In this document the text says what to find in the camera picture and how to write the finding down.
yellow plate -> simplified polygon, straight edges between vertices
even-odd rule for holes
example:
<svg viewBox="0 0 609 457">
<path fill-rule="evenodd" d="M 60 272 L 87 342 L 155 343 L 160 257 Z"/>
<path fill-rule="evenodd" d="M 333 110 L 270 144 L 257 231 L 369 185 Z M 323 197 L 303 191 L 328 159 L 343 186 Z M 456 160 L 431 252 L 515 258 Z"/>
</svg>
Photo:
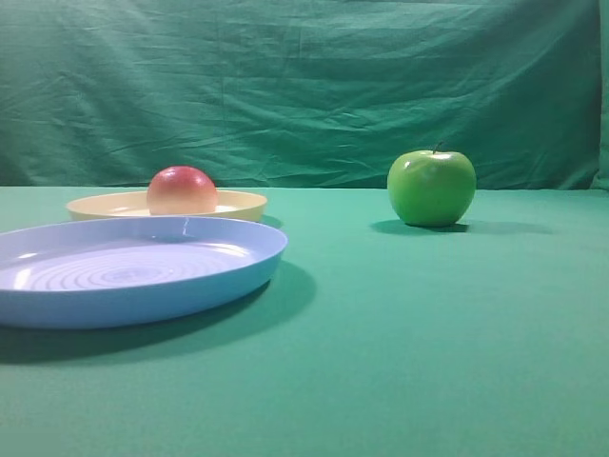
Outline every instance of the yellow plate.
<svg viewBox="0 0 609 457">
<path fill-rule="evenodd" d="M 266 197 L 257 193 L 218 189 L 218 206 L 214 212 L 195 216 L 226 217 L 260 222 L 265 212 Z M 108 193 L 72 200 L 66 206 L 73 221 L 107 219 L 110 217 L 149 216 L 146 191 Z"/>
</svg>

plastic plate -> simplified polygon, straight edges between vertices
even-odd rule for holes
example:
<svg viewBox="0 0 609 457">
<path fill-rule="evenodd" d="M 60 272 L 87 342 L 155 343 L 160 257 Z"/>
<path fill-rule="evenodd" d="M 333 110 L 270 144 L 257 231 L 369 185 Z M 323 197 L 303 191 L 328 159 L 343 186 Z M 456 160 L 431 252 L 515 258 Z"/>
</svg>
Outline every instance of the plastic plate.
<svg viewBox="0 0 609 457">
<path fill-rule="evenodd" d="M 149 216 L 146 194 L 143 190 L 79 198 L 69 202 L 67 209 L 73 221 Z M 263 195 L 237 190 L 218 190 L 218 206 L 214 212 L 189 215 L 259 222 L 265 212 L 265 206 L 266 197 Z"/>
<path fill-rule="evenodd" d="M 0 234 L 0 324 L 110 328 L 218 307 L 268 282 L 286 245 L 264 224 L 192 216 Z"/>
</svg>

blue plate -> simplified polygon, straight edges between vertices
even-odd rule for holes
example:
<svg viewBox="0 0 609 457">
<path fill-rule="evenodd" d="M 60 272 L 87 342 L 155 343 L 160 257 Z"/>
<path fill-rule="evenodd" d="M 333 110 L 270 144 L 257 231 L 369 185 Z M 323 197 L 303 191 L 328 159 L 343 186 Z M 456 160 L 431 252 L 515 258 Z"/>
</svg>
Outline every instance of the blue plate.
<svg viewBox="0 0 609 457">
<path fill-rule="evenodd" d="M 0 324 L 110 328 L 188 315 L 271 279 L 279 230 L 215 217 L 98 219 L 0 235 Z"/>
</svg>

green apple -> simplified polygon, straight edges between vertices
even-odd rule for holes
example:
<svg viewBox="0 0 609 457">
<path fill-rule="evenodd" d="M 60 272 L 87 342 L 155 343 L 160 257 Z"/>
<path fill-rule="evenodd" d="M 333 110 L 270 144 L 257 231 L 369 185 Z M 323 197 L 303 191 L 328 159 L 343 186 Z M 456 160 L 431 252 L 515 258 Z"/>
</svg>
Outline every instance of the green apple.
<svg viewBox="0 0 609 457">
<path fill-rule="evenodd" d="M 387 175 L 389 201 L 409 226 L 446 227 L 459 221 L 476 192 L 474 166 L 460 152 L 415 150 Z"/>
</svg>

table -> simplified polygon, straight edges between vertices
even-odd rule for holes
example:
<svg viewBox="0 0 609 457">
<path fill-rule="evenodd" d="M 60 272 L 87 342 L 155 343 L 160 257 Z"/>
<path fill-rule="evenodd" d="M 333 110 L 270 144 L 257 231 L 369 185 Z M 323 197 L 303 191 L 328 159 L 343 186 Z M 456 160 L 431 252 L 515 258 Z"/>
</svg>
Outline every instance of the table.
<svg viewBox="0 0 609 457">
<path fill-rule="evenodd" d="M 429 230 L 381 189 L 246 190 L 290 239 L 258 294 L 137 328 L 0 329 L 1 455 L 609 455 L 609 193 L 480 190 Z M 108 191 L 0 188 L 0 229 Z"/>
</svg>

